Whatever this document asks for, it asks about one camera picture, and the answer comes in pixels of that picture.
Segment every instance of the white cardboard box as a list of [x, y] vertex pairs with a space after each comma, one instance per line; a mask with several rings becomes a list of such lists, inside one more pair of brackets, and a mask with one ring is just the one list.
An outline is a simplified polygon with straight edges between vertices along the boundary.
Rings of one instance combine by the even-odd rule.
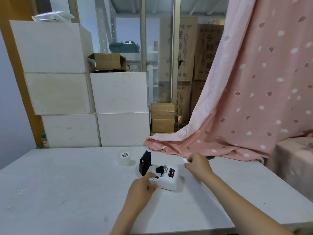
[[98, 114], [98, 122], [103, 147], [144, 146], [150, 136], [148, 111]]
[[97, 113], [147, 111], [145, 72], [91, 73]]
[[42, 115], [51, 148], [100, 147], [96, 114]]
[[25, 73], [25, 80], [37, 115], [95, 112], [89, 73]]
[[89, 73], [91, 33], [79, 23], [10, 21], [24, 72]]

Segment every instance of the right hand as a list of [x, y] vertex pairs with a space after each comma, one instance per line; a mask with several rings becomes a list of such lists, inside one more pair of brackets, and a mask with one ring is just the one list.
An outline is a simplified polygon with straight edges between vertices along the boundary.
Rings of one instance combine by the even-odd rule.
[[214, 175], [209, 161], [200, 153], [192, 154], [187, 160], [189, 163], [185, 163], [185, 167], [197, 179], [203, 181], [204, 178]]

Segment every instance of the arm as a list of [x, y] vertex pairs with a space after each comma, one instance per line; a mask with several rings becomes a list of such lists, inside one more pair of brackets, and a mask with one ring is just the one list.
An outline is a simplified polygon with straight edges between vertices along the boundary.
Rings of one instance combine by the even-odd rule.
[[131, 184], [123, 209], [117, 217], [110, 235], [130, 234], [136, 218], [146, 207], [157, 188], [157, 185], [151, 186], [149, 182], [151, 177], [156, 177], [156, 175], [149, 172]]
[[292, 234], [214, 174], [206, 157], [193, 154], [188, 161], [185, 167], [213, 192], [240, 235]]

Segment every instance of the ceiling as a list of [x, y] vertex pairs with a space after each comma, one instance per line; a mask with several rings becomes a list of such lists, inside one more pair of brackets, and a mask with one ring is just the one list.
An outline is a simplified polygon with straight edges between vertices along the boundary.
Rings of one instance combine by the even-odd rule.
[[[134, 17], [139, 15], [140, 0], [111, 0], [117, 16]], [[225, 17], [228, 0], [181, 0], [182, 16]], [[173, 14], [173, 0], [146, 0], [146, 15]]]

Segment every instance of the plastic bag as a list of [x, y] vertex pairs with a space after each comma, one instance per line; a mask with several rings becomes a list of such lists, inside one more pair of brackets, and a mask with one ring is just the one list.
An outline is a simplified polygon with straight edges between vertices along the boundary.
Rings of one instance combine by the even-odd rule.
[[35, 15], [32, 18], [34, 21], [70, 22], [71, 19], [74, 18], [74, 16], [64, 11], [53, 11]]

